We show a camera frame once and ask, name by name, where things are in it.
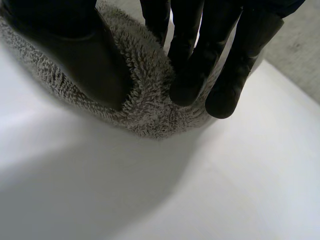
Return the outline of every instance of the black glove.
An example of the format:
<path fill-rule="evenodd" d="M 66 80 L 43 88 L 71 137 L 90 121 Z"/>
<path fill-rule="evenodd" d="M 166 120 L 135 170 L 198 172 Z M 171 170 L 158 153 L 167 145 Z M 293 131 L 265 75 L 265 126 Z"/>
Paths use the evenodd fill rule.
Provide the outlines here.
<path fill-rule="evenodd" d="M 235 110 L 247 77 L 263 47 L 304 0 L 140 0 L 146 26 L 163 45 L 170 7 L 174 36 L 168 53 L 177 77 L 171 100 L 189 106 L 202 92 L 238 19 L 235 39 L 212 88 L 206 110 L 224 119 Z M 200 37 L 194 49 L 202 14 Z"/>

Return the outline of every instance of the white table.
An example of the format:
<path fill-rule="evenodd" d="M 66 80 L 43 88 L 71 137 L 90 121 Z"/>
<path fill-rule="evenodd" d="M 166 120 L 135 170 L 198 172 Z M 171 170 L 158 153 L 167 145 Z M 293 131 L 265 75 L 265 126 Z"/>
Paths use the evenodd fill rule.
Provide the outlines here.
<path fill-rule="evenodd" d="M 61 107 L 0 47 L 1 240 L 318 240 L 320 107 L 267 62 L 162 142 Z"/>

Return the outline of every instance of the gray towel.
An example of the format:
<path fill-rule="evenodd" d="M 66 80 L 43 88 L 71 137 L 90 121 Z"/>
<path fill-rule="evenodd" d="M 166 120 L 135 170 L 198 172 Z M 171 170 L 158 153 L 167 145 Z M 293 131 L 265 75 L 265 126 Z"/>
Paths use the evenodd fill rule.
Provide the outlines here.
<path fill-rule="evenodd" d="M 179 107 L 168 96 L 174 71 L 155 37 L 139 22 L 108 5 L 105 0 L 99 1 L 97 8 L 109 24 L 134 80 L 134 88 L 121 112 L 106 109 L 87 98 L 41 51 L 15 34 L 3 18 L 0 18 L 0 38 L 49 93 L 109 124 L 153 139 L 168 138 L 204 125 L 210 119 L 204 107 L 206 96 L 226 61 L 233 37 L 199 99 L 190 107 Z"/>

